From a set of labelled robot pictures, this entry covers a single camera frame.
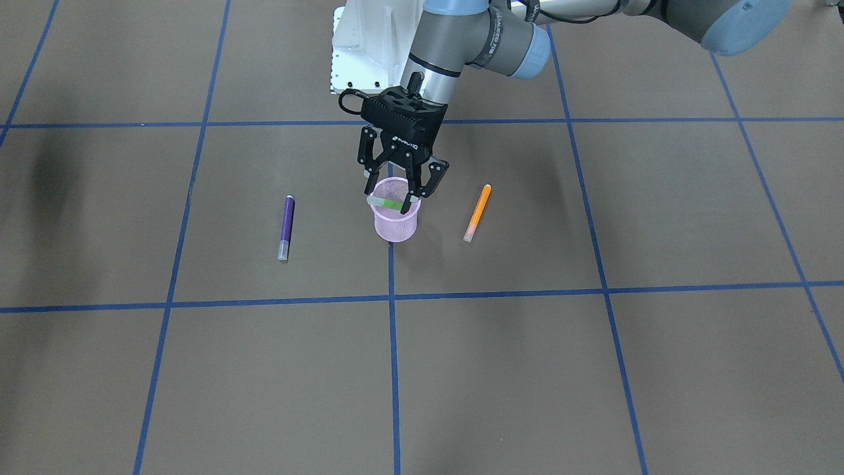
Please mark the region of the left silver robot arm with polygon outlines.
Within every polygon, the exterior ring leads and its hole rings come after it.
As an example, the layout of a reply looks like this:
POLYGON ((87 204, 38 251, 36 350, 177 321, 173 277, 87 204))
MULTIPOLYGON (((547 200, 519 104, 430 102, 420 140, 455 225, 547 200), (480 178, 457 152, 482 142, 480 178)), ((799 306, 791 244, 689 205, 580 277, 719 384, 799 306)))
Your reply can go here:
POLYGON ((789 1, 425 1, 404 55, 398 83, 366 93, 349 84, 340 93, 361 99, 356 115, 367 123, 357 160, 365 193, 374 193, 385 164, 405 171, 402 214, 433 195, 449 168, 433 154, 435 138, 462 72, 484 69, 531 79, 551 57, 543 19, 589 24, 624 13, 657 19, 703 49, 735 56, 771 33, 789 1))

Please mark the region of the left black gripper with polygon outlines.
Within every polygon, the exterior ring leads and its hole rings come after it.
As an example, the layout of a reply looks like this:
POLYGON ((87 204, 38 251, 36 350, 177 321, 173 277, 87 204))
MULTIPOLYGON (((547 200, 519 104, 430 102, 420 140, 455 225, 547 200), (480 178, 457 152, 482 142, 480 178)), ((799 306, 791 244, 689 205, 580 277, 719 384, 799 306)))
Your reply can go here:
POLYGON ((449 162, 431 158, 447 108, 446 104, 428 102, 403 87, 390 87, 362 101, 361 117, 375 126, 362 127, 357 152, 357 162, 363 166, 368 180, 377 180, 379 175, 380 165, 374 155, 379 129, 388 135, 388 141, 394 139, 421 154, 414 159, 418 165, 405 170, 409 190, 404 199, 404 214, 413 203, 430 198, 449 171, 449 162))

